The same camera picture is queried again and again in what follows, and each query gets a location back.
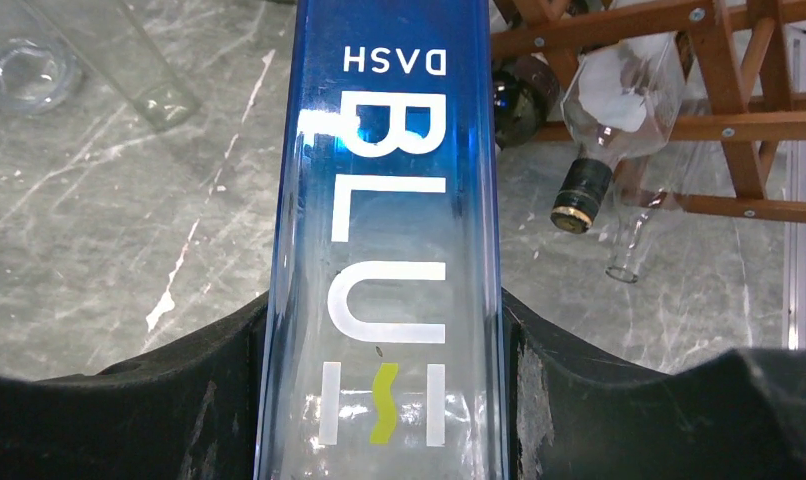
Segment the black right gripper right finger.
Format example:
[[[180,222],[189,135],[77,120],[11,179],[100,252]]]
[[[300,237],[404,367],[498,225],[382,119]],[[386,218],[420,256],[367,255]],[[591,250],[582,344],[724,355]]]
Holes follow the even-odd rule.
[[[514,479],[806,479],[806,350],[734,348],[677,374],[623,360],[509,292]]]

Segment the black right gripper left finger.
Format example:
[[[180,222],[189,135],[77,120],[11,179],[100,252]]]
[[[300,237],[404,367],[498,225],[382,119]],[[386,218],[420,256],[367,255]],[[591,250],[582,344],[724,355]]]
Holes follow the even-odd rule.
[[[0,377],[0,479],[249,479],[268,299],[95,375]]]

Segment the blue square glass bottle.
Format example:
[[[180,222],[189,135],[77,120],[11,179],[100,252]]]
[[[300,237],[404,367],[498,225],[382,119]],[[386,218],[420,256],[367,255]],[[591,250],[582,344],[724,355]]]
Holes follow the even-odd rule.
[[[254,475],[505,479],[485,1],[296,12]]]

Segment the clear labelled liquor bottle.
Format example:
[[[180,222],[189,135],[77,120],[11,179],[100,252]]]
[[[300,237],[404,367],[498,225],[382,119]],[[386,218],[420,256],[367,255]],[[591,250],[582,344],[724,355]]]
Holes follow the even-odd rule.
[[[586,232],[617,165],[668,143],[693,62],[684,32],[632,37],[584,56],[561,102],[564,123],[580,150],[551,209],[557,228]]]

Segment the dark labelled wine bottle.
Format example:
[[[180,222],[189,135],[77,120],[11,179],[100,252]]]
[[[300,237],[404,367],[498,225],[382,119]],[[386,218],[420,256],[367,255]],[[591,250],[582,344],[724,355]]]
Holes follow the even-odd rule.
[[[492,71],[495,142],[500,150],[531,140],[559,100],[556,74],[541,55],[494,64]]]

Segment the clear round glass bottle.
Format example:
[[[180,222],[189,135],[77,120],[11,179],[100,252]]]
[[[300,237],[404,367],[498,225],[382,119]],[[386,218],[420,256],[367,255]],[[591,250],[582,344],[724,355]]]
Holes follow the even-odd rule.
[[[156,131],[200,107],[126,2],[0,1],[0,110],[52,110],[77,92],[87,72]]]

